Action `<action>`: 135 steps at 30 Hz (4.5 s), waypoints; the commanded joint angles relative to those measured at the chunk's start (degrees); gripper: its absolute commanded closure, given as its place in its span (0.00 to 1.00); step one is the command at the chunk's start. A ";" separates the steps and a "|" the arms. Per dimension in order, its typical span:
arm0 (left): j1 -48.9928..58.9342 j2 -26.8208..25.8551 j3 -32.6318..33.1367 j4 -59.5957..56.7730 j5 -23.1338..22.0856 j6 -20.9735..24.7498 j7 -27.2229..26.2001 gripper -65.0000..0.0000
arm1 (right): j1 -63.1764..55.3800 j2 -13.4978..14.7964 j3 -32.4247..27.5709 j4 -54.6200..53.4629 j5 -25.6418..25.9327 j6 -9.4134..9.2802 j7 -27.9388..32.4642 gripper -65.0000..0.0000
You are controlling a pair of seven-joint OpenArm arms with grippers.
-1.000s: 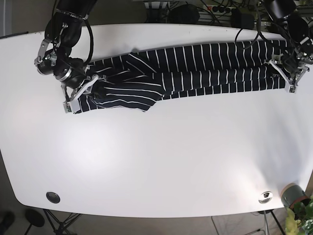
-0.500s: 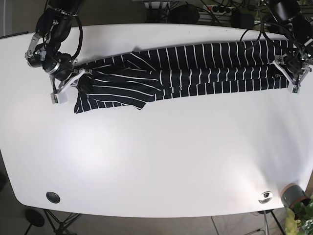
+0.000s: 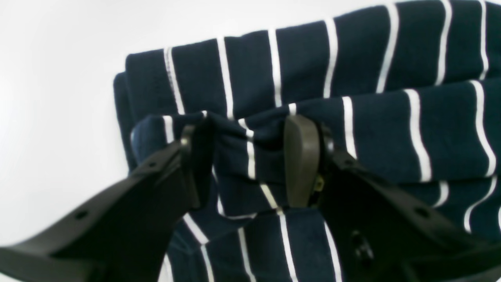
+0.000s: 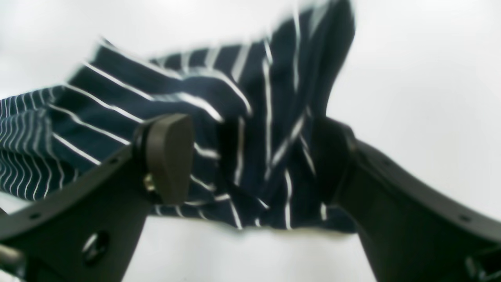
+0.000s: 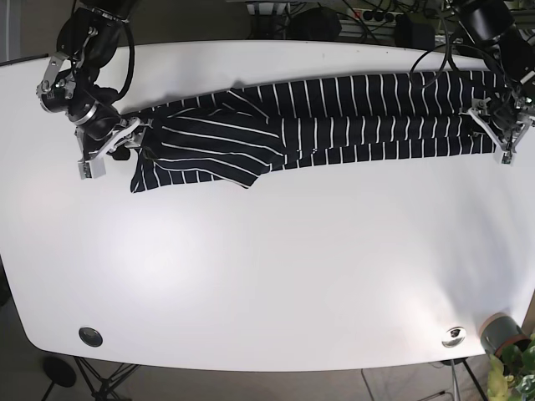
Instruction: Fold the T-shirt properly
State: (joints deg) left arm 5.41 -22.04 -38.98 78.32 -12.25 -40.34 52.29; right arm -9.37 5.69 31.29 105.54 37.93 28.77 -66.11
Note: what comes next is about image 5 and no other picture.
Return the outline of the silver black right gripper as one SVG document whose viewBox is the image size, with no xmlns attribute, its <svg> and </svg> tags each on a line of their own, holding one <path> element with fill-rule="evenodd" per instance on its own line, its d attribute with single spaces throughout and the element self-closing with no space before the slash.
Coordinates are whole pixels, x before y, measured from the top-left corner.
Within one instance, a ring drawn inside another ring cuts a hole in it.
<svg viewBox="0 0 535 401">
<path fill-rule="evenodd" d="M 82 153 L 78 161 L 82 180 L 105 175 L 104 158 L 109 153 L 114 160 L 128 160 L 132 151 L 141 152 L 150 143 L 153 130 L 137 129 L 140 119 L 127 121 L 113 106 L 119 98 L 116 89 L 87 81 L 75 84 L 67 75 L 53 84 L 44 80 L 37 87 L 37 96 L 45 111 L 66 113 L 75 125 Z"/>
</svg>

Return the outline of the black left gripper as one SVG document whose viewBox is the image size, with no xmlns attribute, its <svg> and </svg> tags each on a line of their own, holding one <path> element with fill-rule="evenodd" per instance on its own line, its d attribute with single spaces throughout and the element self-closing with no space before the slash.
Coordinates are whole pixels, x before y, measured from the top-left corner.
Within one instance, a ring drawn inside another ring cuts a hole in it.
<svg viewBox="0 0 535 401">
<path fill-rule="evenodd" d="M 522 84 L 485 84 L 484 99 L 472 99 L 466 113 L 501 151 L 500 164 L 512 165 L 517 147 L 534 126 L 534 90 Z"/>
</svg>

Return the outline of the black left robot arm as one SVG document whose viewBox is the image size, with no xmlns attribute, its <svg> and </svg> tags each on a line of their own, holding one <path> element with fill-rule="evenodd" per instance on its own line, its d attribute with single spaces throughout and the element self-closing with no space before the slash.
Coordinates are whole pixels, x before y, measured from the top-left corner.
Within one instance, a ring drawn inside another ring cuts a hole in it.
<svg viewBox="0 0 535 401">
<path fill-rule="evenodd" d="M 512 13 L 503 1 L 449 1 L 449 9 L 461 29 L 445 32 L 446 51 L 440 68 L 420 89 L 435 84 L 450 66 L 454 74 L 473 88 L 482 88 L 487 95 L 474 98 L 462 111 L 487 135 L 497 148 L 497 161 L 511 165 L 517 146 L 534 126 L 534 47 L 522 37 Z M 505 84 L 504 89 L 479 83 L 461 71 L 453 60 L 452 49 L 459 44 L 456 37 L 465 33 L 471 40 L 467 46 L 480 54 L 486 66 Z"/>
</svg>

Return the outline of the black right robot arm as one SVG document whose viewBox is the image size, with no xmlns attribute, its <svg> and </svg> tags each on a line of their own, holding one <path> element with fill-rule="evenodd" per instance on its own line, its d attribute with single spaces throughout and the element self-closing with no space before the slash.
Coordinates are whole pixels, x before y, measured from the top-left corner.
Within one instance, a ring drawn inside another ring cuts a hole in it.
<svg viewBox="0 0 535 401">
<path fill-rule="evenodd" d="M 122 115 L 115 103 L 128 93 L 134 78 L 135 42 L 130 16 L 135 1 L 76 1 L 63 25 L 36 95 L 49 113 L 64 113 L 75 126 L 84 179 L 104 175 L 104 158 L 128 160 L 142 142 L 137 117 Z M 128 44 L 128 66 L 121 89 L 97 85 L 100 70 L 115 56 L 121 37 Z"/>
</svg>

